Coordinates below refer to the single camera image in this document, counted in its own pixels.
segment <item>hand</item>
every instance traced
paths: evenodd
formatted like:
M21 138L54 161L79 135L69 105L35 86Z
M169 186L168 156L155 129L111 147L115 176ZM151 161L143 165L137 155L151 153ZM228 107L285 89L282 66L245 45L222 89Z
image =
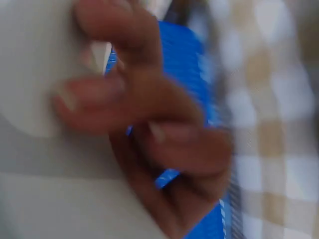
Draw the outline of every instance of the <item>hand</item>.
M120 61L106 77L68 80L53 97L54 108L72 130L109 134L140 201L164 233L181 238L226 189L228 136L204 128L197 105L163 75L157 20L137 1L79 0L75 16L88 38L112 42ZM167 168L181 175L159 190L154 179Z

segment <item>checkered fabric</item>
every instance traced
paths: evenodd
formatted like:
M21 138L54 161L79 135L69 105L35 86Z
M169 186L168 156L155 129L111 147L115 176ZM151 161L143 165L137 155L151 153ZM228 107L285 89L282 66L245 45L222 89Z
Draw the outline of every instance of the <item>checkered fabric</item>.
M319 239L319 1L206 1L235 144L232 238Z

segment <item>beige fabric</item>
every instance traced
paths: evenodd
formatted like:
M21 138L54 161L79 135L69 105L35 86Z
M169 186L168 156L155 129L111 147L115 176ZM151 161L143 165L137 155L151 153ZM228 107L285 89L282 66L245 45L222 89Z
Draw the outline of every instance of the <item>beige fabric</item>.
M319 239L319 1L207 3L235 143L232 238Z

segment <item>blue object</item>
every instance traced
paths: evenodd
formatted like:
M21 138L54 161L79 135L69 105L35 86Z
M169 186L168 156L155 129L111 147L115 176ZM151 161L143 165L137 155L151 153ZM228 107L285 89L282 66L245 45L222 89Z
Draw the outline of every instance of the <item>blue object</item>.
M202 43L188 28L159 22L164 71L171 75L178 84L201 105L205 113L206 124L215 120L217 112L212 111L211 85L202 78L200 58L204 54ZM116 62L116 54L111 52L106 71L108 72ZM158 187L164 187L178 175L175 170L166 170L157 180ZM185 237L186 239L223 239L223 223L221 206L208 214L194 229Z

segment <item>fingernail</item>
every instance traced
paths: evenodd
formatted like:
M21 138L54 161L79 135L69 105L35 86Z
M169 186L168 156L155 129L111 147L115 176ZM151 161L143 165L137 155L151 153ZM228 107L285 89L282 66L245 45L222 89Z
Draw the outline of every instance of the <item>fingernail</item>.
M104 0L106 2L110 2L111 4L118 6L126 11L133 11L131 4L127 0Z
M100 106L116 100L125 91L124 80L112 77L102 80L67 82L55 89L65 106L75 111L79 107Z
M176 143L188 143L196 140L198 130L193 125L183 123L150 123L150 130L157 140L161 143L165 140Z
M149 128L150 128L150 131L151 131L153 137L157 141L157 143L162 143L165 141L165 134L157 123L150 122Z
M59 84L54 89L54 95L60 97L60 99L64 102L64 105L70 110L75 111L77 108L76 99L74 95L66 90L63 84Z

